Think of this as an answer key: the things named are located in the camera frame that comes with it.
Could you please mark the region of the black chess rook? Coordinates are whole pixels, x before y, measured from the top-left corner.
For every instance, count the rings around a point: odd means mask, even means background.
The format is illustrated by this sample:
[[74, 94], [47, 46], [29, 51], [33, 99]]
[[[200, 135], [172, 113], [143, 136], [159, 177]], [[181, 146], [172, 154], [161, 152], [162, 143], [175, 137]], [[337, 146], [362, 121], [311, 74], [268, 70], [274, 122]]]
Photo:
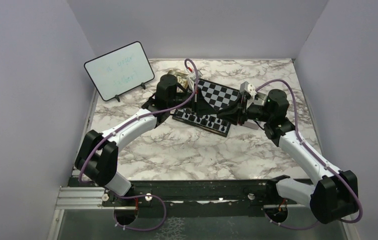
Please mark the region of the black chess rook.
[[200, 122], [201, 125], [205, 126], [207, 123], [207, 120], [205, 118], [203, 118]]

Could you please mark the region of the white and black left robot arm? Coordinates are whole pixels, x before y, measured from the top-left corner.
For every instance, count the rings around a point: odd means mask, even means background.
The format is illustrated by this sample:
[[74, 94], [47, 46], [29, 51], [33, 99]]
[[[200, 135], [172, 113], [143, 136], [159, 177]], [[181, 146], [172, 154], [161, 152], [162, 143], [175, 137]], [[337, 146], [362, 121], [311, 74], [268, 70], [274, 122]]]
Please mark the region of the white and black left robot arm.
[[82, 176], [86, 175], [100, 187], [115, 193], [115, 199], [121, 205], [132, 203], [132, 184], [117, 171], [120, 151], [140, 135], [165, 122], [172, 110], [190, 109], [198, 116], [217, 113], [199, 87], [181, 93], [177, 91], [178, 87], [177, 77], [165, 74], [160, 78], [156, 92], [131, 118], [104, 132], [87, 132], [74, 163], [80, 171], [79, 181], [82, 182]]

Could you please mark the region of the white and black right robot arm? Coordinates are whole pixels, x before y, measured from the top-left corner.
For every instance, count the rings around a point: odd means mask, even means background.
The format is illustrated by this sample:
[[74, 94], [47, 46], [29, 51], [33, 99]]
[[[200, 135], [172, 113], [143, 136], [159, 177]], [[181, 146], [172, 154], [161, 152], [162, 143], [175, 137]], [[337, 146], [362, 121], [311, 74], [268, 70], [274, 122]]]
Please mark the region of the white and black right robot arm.
[[287, 175], [275, 177], [266, 183], [266, 199], [273, 204], [293, 200], [308, 207], [322, 224], [357, 213], [360, 205], [356, 175], [335, 167], [303, 139], [286, 116], [289, 108], [286, 93], [273, 89], [263, 104], [258, 104], [258, 100], [255, 92], [244, 92], [234, 103], [219, 110], [217, 117], [233, 125], [242, 125], [247, 120], [263, 122], [267, 138], [295, 160], [312, 181], [308, 185]]

